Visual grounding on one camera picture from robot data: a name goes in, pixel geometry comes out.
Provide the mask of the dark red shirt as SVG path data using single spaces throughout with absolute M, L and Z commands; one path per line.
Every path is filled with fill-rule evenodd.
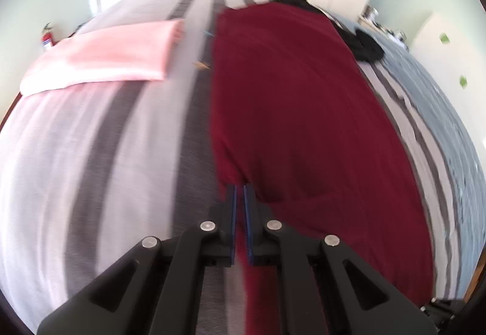
M 390 117 L 324 15 L 225 9 L 213 44 L 222 183 L 250 183 L 283 221 L 335 234 L 415 304 L 433 290 L 423 202 Z

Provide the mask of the black garment on bed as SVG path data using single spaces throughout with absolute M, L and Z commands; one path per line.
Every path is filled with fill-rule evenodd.
M 331 22 L 347 48 L 353 53 L 356 61 L 375 63 L 384 58 L 385 52 L 371 35 L 361 29 L 355 29 L 354 32 L 350 31 L 340 24 L 338 20 L 326 14 L 322 9 L 313 6 L 307 0 L 277 0 L 277 2 L 304 9 L 318 15 L 324 15 Z

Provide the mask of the pink folded garment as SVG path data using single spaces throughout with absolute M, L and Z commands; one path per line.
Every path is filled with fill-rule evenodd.
M 76 34 L 44 52 L 25 73 L 20 94 L 84 83 L 163 81 L 184 20 L 128 24 Z

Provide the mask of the red fire extinguisher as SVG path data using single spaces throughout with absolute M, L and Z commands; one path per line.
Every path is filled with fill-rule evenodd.
M 53 40 L 52 29 L 50 27 L 50 23 L 47 23 L 42 30 L 42 45 L 44 51 L 47 51 L 55 44 L 55 40 Z

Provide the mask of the grey white striped bedsheet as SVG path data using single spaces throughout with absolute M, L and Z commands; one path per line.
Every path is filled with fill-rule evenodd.
M 163 81 L 21 96 L 1 132 L 1 292 L 16 324 L 36 332 L 144 237 L 178 236 L 225 197 L 212 140 L 217 19 L 271 2 L 121 1 L 74 35 L 183 19 Z

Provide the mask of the bedside table with items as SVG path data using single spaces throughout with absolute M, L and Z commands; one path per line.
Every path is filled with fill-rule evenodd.
M 377 21 L 378 16 L 379 16 L 379 12 L 377 9 L 375 9 L 370 5 L 366 5 L 362 14 L 358 16 L 358 23 L 363 27 L 368 27 L 369 29 L 372 29 L 378 32 L 379 34 L 389 38 L 395 44 L 408 51 L 409 47 L 405 43 L 406 40 L 405 33 L 400 29 L 393 30 L 387 27 L 386 25 L 379 23 Z

